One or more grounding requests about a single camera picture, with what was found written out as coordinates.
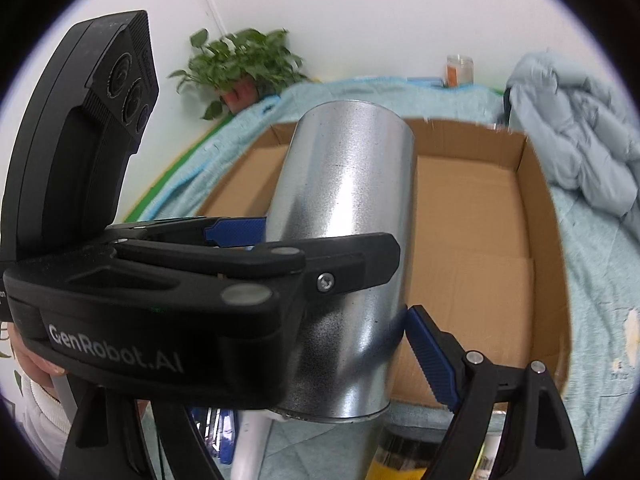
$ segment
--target green leaves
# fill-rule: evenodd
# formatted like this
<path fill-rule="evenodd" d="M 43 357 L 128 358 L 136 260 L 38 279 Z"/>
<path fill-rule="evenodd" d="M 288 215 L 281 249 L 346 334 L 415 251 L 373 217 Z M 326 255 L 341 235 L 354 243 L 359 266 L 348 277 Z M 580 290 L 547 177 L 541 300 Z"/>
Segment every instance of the green leaves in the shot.
<path fill-rule="evenodd" d="M 178 77 L 179 75 L 187 75 L 187 71 L 186 70 L 174 70 L 173 72 L 171 72 L 167 76 L 167 79 L 169 79 L 170 77 Z"/>
<path fill-rule="evenodd" d="M 220 101 L 212 101 L 204 111 L 202 118 L 210 121 L 216 117 L 220 117 L 220 115 L 222 115 L 222 103 Z"/>
<path fill-rule="evenodd" d="M 209 41 L 202 28 L 190 37 L 194 54 L 186 70 L 175 70 L 169 77 L 180 77 L 177 91 L 186 83 L 211 86 L 219 94 L 229 92 L 234 83 L 251 76 L 261 96 L 279 93 L 288 86 L 305 80 L 300 73 L 302 58 L 287 49 L 288 31 L 283 28 L 263 34 L 246 28 Z M 212 102 L 204 119 L 218 117 L 223 111 L 220 101 Z"/>
<path fill-rule="evenodd" d="M 214 54 L 229 54 L 229 46 L 224 41 L 214 41 L 207 45 L 207 49 Z"/>
<path fill-rule="evenodd" d="M 209 39 L 209 32 L 206 28 L 201 28 L 198 32 L 191 35 L 189 40 L 194 48 L 202 48 Z"/>

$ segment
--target camera lens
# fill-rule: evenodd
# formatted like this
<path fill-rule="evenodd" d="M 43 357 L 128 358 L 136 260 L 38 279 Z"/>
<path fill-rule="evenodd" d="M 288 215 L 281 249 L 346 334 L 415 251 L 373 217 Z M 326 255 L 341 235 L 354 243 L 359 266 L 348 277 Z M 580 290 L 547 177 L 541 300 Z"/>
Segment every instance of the camera lens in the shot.
<path fill-rule="evenodd" d="M 138 79 L 127 94 L 127 98 L 124 101 L 124 108 L 122 110 L 122 120 L 125 124 L 129 124 L 133 115 L 138 111 L 140 106 L 140 100 L 142 99 L 142 83 Z"/>
<path fill-rule="evenodd" d="M 129 69 L 131 68 L 131 56 L 129 54 L 122 54 L 120 59 L 113 65 L 111 73 L 109 74 L 109 83 L 107 85 L 107 92 L 109 97 L 116 97 L 127 82 L 127 76 L 129 75 Z"/>
<path fill-rule="evenodd" d="M 149 105 L 144 105 L 142 107 L 142 110 L 140 110 L 140 115 L 138 116 L 138 122 L 136 123 L 136 131 L 138 133 L 140 133 L 144 129 L 148 119 L 149 119 Z"/>

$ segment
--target glass jar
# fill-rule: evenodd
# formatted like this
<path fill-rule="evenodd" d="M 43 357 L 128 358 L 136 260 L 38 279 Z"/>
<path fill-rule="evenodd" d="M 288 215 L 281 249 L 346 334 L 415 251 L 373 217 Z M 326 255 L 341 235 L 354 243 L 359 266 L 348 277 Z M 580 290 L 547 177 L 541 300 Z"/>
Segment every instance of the glass jar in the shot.
<path fill-rule="evenodd" d="M 424 430 L 420 439 L 405 434 L 413 428 L 385 426 L 366 480 L 420 480 L 435 457 L 444 431 Z"/>
<path fill-rule="evenodd" d="M 469 56 L 447 56 L 447 86 L 471 85 L 474 82 L 474 60 Z"/>

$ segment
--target finger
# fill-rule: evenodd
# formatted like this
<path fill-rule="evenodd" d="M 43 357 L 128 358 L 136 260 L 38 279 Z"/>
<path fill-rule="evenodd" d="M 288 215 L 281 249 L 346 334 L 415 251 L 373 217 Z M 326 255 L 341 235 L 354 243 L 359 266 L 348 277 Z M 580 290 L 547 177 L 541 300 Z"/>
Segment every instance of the finger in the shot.
<path fill-rule="evenodd" d="M 15 358 L 18 360 L 20 367 L 24 370 L 24 373 L 28 375 L 28 377 L 34 381 L 35 383 L 40 384 L 41 386 L 48 386 L 49 388 L 53 388 L 53 381 L 51 381 L 51 376 L 45 371 L 41 370 L 41 368 L 34 363 L 28 355 L 26 355 L 21 350 L 15 349 Z"/>
<path fill-rule="evenodd" d="M 46 359 L 40 357 L 38 354 L 29 350 L 24 345 L 24 341 L 22 340 L 20 333 L 16 330 L 13 323 L 7 324 L 7 330 L 9 333 L 9 339 L 11 340 L 11 345 L 14 347 L 14 352 L 21 352 L 24 356 L 28 357 L 38 368 L 40 368 L 40 370 L 49 375 L 62 376 L 66 374 L 66 370 L 64 368 L 55 365 L 50 361 L 47 361 Z"/>
<path fill-rule="evenodd" d="M 138 400 L 138 414 L 140 418 L 145 414 L 146 407 L 149 405 L 148 400 Z"/>

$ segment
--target white pipe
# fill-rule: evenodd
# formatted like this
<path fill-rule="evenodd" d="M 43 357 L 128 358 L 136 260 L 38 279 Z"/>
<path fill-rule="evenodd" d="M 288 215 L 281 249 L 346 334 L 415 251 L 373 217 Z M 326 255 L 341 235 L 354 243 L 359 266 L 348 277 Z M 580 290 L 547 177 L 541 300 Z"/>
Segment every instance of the white pipe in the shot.
<path fill-rule="evenodd" d="M 271 419 L 265 415 L 265 412 L 240 412 L 231 480 L 258 480 L 271 430 Z"/>

